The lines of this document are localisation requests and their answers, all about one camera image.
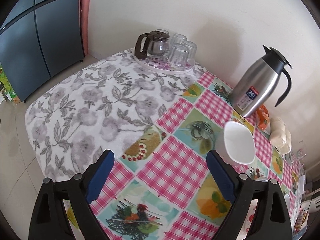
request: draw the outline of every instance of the product label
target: product label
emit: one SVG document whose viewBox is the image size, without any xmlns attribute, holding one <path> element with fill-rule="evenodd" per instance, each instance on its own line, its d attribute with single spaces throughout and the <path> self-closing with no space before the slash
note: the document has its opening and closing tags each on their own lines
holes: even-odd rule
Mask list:
<svg viewBox="0 0 320 240">
<path fill-rule="evenodd" d="M 237 103 L 237 106 L 243 111 L 257 97 L 258 94 L 258 91 L 253 86 L 251 86 Z"/>
</svg>

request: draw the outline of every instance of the white bowl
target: white bowl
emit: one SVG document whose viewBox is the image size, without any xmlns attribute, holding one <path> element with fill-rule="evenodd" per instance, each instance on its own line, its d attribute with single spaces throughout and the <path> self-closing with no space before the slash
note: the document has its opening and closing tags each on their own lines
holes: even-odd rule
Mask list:
<svg viewBox="0 0 320 240">
<path fill-rule="evenodd" d="M 215 150 L 225 163 L 248 165 L 255 157 L 254 140 L 250 130 L 238 122 L 227 122 L 217 136 Z"/>
</svg>

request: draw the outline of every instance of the orange package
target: orange package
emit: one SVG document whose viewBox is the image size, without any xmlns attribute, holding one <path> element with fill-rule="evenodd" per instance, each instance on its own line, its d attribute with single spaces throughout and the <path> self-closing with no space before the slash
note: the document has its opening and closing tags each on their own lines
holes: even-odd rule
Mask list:
<svg viewBox="0 0 320 240">
<path fill-rule="evenodd" d="M 256 122 L 260 130 L 270 134 L 270 119 L 268 109 L 262 105 L 256 111 Z"/>
</svg>

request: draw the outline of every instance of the white wall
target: white wall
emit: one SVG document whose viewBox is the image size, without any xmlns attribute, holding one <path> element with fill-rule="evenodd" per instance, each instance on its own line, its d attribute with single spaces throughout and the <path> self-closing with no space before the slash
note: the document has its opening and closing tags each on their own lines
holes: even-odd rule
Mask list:
<svg viewBox="0 0 320 240">
<path fill-rule="evenodd" d="M 196 60 L 234 86 L 264 54 L 278 49 L 291 63 L 288 97 L 274 108 L 287 82 L 266 106 L 280 115 L 293 142 L 304 140 L 306 165 L 320 159 L 320 30 L 300 0 L 91 0 L 89 51 L 109 56 L 156 28 L 182 33 L 198 45 Z"/>
</svg>

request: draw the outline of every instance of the pink rolled mat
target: pink rolled mat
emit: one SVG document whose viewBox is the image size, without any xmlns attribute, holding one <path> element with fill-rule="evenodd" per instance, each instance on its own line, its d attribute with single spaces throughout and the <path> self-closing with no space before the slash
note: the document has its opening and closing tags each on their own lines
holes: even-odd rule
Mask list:
<svg viewBox="0 0 320 240">
<path fill-rule="evenodd" d="M 90 0 L 82 0 L 81 4 L 81 33 L 84 55 L 88 54 L 88 16 L 89 16 L 89 4 Z"/>
</svg>

